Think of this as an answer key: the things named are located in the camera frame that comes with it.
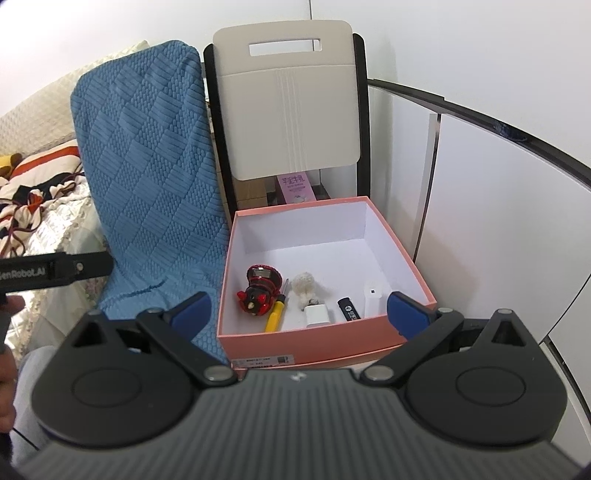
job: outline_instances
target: white sticker label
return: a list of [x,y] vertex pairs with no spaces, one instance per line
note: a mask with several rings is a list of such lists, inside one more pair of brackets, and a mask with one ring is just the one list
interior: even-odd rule
[[264,368],[295,365],[293,355],[260,356],[256,358],[235,358],[232,360],[234,368]]

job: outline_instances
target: finger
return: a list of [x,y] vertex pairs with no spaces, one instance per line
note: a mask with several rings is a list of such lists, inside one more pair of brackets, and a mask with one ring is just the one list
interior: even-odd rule
[[11,414],[14,396],[16,393],[16,382],[6,382],[0,384],[0,417],[5,417]]
[[6,297],[7,302],[0,306],[0,309],[8,312],[10,315],[16,315],[25,307],[25,299],[20,295],[10,295]]
[[11,407],[10,412],[0,417],[0,433],[10,433],[14,427],[14,421],[17,419],[17,411]]
[[12,350],[6,347],[0,355],[0,382],[14,382],[17,375],[17,363],[14,361]]

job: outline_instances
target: blue textured fabric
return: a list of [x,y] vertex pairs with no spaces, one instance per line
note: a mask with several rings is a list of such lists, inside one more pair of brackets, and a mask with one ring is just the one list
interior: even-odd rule
[[199,54],[169,41],[109,61],[80,78],[71,105],[115,259],[100,308],[133,318],[205,291],[212,317],[193,343],[226,361],[216,323],[229,233]]

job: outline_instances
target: gray pants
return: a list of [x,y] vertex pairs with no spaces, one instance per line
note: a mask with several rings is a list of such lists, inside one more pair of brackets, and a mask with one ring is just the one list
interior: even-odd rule
[[[48,438],[37,423],[31,409],[31,392],[55,352],[56,348],[53,346],[43,346],[33,350],[22,359],[18,368],[17,395],[14,399],[17,420],[14,427],[39,449],[46,445]],[[20,465],[35,454],[35,449],[14,430],[10,432],[10,438],[13,466]]]

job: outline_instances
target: pink box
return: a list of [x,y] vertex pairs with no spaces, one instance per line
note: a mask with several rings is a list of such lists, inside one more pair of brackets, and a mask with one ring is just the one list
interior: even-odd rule
[[279,205],[316,201],[316,195],[314,195],[310,179],[305,171],[277,175],[275,177],[275,192]]
[[[331,325],[306,329],[288,290],[280,331],[264,333],[267,316],[238,306],[254,264],[275,267],[283,279],[308,271],[316,279]],[[363,315],[364,286],[384,295],[380,315],[347,322],[337,305],[349,297]],[[378,359],[405,342],[386,316],[399,290],[434,308],[436,300],[392,229],[367,197],[279,205],[236,213],[230,236],[217,336],[234,367],[341,367]]]

